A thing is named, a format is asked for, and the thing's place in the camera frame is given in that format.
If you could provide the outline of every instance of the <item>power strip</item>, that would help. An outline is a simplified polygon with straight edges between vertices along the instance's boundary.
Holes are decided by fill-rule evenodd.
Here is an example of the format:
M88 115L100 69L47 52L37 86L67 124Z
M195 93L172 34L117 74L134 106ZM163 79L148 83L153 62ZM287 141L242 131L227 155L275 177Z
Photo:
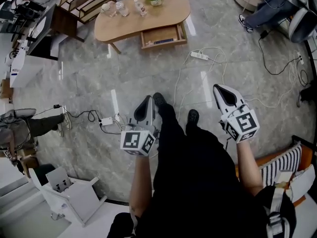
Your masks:
M206 60L206 61L209 59L208 56L206 56L202 53L199 53L199 52L194 52L194 51L191 51L190 56L193 58L199 58L199 59Z
M106 126L106 125L111 125L111 124L113 124L112 117L101 119L101 122L99 123L100 126Z
M300 63L301 63L301 65L303 65L303 64L304 64L304 60L303 60L303 58L302 58L302 56L301 56L301 53L299 53L299 52L297 51L297 55L298 55L299 58L300 58Z

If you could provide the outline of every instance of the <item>black pants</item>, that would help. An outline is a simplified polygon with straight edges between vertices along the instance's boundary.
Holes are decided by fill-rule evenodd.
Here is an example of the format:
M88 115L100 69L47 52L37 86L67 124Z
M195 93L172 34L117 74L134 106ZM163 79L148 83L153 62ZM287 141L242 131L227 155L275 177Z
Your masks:
M30 128L31 137L38 137L48 133L51 130L57 130L58 124L64 121L64 115L46 117L42 119L27 119Z
M218 189L237 182L234 163L215 135L192 123L187 124L185 135L169 104L162 105L158 113L162 127L155 191L175 187L187 191L210 190L218 181Z

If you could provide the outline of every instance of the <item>apriltag cube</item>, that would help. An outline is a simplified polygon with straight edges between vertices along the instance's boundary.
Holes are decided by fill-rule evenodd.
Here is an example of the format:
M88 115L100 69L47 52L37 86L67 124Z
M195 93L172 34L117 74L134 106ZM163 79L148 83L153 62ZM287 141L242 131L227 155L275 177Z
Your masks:
M225 118L225 116L226 115L223 115L221 117L221 119L225 119L224 129L230 134L236 143L254 137L260 128L254 110L248 110L228 118Z
M121 133L120 149L128 154L148 156L155 137L148 130L130 130Z

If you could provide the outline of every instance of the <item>flower vase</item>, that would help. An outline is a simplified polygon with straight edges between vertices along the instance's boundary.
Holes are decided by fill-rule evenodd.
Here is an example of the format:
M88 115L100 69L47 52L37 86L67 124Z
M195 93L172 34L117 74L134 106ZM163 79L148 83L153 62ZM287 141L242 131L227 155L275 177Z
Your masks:
M162 4L162 0L151 0L152 6L159 6Z

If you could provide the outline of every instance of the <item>white wall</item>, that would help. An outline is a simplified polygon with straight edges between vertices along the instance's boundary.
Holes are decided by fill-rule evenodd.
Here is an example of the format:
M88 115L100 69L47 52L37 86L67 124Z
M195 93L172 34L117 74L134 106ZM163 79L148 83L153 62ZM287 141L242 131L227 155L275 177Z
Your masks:
M50 207L44 201L2 229L5 238L56 238L69 225L65 219L52 220Z
M85 227L72 223L58 238L105 238L115 216L121 212L129 212L129 207L105 202L88 220Z
M317 230L317 204L308 194L306 200L295 208L297 225L293 238L310 238Z
M0 189L23 178L24 175L7 158L0 158Z
M4 71L8 70L8 67L4 64L5 57L8 53L12 51L12 34L0 34L0 75Z

